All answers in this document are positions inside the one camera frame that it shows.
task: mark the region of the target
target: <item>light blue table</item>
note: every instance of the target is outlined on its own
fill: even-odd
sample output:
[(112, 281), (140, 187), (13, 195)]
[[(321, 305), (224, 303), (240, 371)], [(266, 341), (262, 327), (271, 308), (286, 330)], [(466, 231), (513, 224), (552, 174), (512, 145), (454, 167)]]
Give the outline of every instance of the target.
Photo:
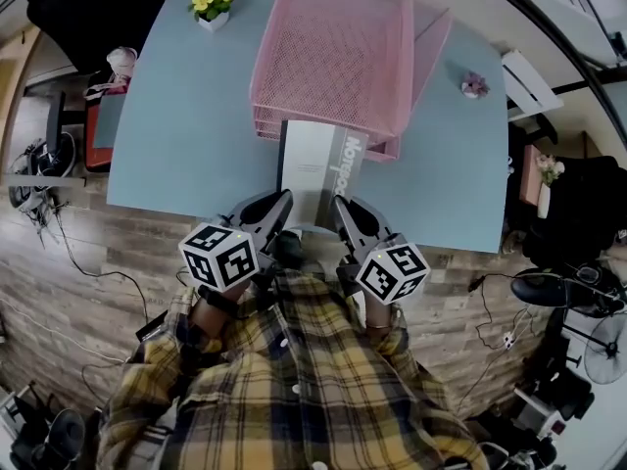
[[(167, 0), (121, 113), (108, 202), (209, 217), (275, 185), (278, 145), (255, 135), (249, 84), (274, 0), (236, 0), (216, 34)], [(483, 100), (460, 92), (483, 74)], [(365, 163), (358, 195), (418, 244), (495, 252), (506, 197), (500, 56), (455, 24), (414, 111), (399, 161)]]

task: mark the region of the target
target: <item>pink mesh tray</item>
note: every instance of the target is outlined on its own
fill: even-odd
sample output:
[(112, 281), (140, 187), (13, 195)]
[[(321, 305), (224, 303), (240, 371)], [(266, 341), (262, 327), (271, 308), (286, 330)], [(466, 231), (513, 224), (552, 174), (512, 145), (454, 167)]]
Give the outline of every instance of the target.
[[(398, 138), (448, 33), (435, 33), (443, 35), (439, 44), (419, 43), (420, 34), (438, 22), (436, 29), (443, 30), (446, 19), (416, 3), (416, 29), (413, 5), (276, 0), (251, 83), (258, 135), (278, 139), (283, 119), (334, 123), (368, 134), (367, 158), (396, 159)], [(429, 65), (415, 69), (416, 50), (425, 48)]]

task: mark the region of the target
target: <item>white vase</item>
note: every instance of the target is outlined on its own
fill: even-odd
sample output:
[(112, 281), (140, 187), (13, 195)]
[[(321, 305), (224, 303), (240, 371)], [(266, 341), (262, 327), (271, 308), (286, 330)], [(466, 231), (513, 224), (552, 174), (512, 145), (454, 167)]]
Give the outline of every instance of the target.
[(538, 217), (546, 219), (549, 215), (549, 205), (551, 204), (551, 188), (545, 183), (540, 187), (540, 196), (538, 197)]
[(198, 19), (198, 24), (202, 26), (204, 29), (208, 29), (211, 33), (218, 31), (221, 27), (223, 27), (228, 21), (228, 13), (223, 12), (217, 15), (217, 18), (211, 21), (205, 21), (202, 18)]
[(468, 87), (468, 84), (466, 82), (464, 82), (461, 85), (461, 92), (462, 94), (467, 97), (468, 99), (477, 99), (479, 97), (479, 95), (476, 92), (472, 92), (472, 91), (466, 91), (466, 88)]

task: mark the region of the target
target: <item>plaid shirt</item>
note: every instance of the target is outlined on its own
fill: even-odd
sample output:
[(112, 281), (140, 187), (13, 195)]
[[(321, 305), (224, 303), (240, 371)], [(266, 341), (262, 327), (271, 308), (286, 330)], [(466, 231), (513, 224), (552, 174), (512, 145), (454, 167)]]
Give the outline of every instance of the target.
[(103, 413), (99, 468), (135, 468), (138, 439), (161, 443), (147, 429), (175, 398), (161, 468), (433, 469), (459, 458), (487, 468), (442, 384), (411, 355), (400, 309), (392, 331), (371, 340), (337, 289), (285, 270), (273, 304), (255, 310), (247, 292), (247, 318), (221, 340), (188, 323), (191, 291), (175, 299), (166, 329), (139, 347)]

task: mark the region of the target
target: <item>black pole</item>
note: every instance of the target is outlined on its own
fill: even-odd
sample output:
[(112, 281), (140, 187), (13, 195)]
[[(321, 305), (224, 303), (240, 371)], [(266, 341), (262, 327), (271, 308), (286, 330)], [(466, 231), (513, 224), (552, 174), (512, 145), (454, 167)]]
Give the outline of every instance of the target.
[(596, 343), (597, 345), (601, 345), (602, 347), (605, 347), (606, 349), (609, 347), (607, 343), (604, 343), (603, 341), (598, 340), (597, 338), (593, 338), (592, 336), (588, 336), (587, 334), (582, 333), (581, 331), (579, 331), (578, 329), (575, 329), (574, 327), (570, 327), (569, 325), (563, 324), (563, 328), (568, 329), (571, 333), (575, 333), (575, 334), (578, 334), (579, 336), (583, 336), (584, 338), (588, 338), (593, 343)]

